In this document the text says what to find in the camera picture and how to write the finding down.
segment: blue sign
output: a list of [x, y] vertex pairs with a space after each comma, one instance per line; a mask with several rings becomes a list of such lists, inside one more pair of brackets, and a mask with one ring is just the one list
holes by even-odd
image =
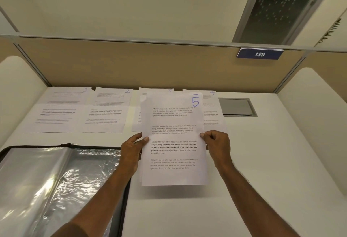
[[237, 58], [278, 60], [284, 50], [241, 48]]

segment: clear plastic sheet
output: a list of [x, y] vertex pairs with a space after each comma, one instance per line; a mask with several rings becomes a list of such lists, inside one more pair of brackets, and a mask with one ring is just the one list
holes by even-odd
[[0, 236], [27, 236], [59, 179], [68, 148], [12, 148], [0, 163]]
[[[73, 149], [33, 236], [49, 237], [94, 196], [119, 163], [120, 150]], [[111, 222], [104, 237], [109, 235]]]
[[119, 158], [114, 149], [12, 148], [0, 163], [0, 236], [52, 235], [94, 196]]

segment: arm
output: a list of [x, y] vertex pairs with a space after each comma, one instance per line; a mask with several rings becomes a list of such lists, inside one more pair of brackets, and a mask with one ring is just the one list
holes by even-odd
[[200, 136], [207, 143], [215, 166], [251, 235], [299, 237], [235, 168], [230, 156], [228, 134], [211, 130]]
[[[84, 208], [71, 220], [71, 223], [81, 228], [88, 237], [101, 237], [104, 234], [125, 186], [137, 170], [140, 151], [149, 140], [148, 137], [145, 137], [136, 142], [141, 137], [142, 133], [136, 134], [122, 144], [117, 169]], [[69, 234], [69, 232], [65, 232], [66, 228], [62, 228], [53, 236]]]

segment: beige fabric panel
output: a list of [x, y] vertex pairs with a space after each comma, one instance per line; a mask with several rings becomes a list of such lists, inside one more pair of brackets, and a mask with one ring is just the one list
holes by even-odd
[[301, 68], [305, 67], [315, 70], [338, 95], [347, 101], [347, 53], [311, 53], [302, 61], [281, 88], [283, 88]]
[[9, 39], [0, 37], [0, 63], [12, 55], [19, 56], [26, 61], [20, 51], [18, 51], [18, 49]]
[[21, 38], [20, 46], [53, 86], [225, 92], [271, 93], [303, 53], [237, 59], [239, 48], [43, 38]]

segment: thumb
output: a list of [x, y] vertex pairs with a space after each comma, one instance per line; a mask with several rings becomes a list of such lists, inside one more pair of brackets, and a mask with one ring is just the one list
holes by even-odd
[[150, 140], [149, 137], [145, 137], [141, 139], [140, 141], [135, 142], [135, 147], [138, 149], [138, 151], [140, 151], [141, 148], [143, 148], [149, 140]]
[[206, 142], [206, 144], [210, 144], [213, 139], [206, 133], [200, 133], [201, 138]]

